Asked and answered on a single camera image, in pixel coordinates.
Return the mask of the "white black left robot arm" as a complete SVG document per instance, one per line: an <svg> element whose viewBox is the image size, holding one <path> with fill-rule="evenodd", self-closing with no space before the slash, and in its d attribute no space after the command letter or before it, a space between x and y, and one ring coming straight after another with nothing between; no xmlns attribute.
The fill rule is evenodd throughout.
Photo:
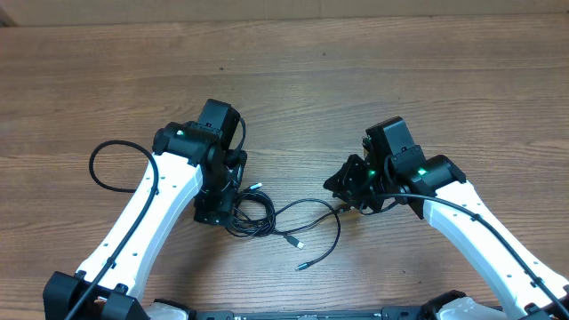
<svg viewBox="0 0 569 320"><path fill-rule="evenodd" d="M43 291L46 318L193 319L193 309L140 301L165 240L188 204L195 221L228 228L247 155L230 143L244 119L230 104L209 99L196 121L156 132L148 167L132 198L96 250L74 275L55 272Z"/></svg>

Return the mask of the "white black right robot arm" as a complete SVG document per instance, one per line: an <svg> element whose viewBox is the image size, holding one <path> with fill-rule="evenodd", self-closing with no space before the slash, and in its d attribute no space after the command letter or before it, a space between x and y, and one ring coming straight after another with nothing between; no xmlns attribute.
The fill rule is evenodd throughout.
<svg viewBox="0 0 569 320"><path fill-rule="evenodd" d="M484 204L466 174L443 155L427 158L403 118L365 131L365 156L349 156L325 189L363 215L385 201L407 205L438 230L485 280L498 308L449 291L421 306L419 319L566 319L568 281L533 255Z"/></svg>

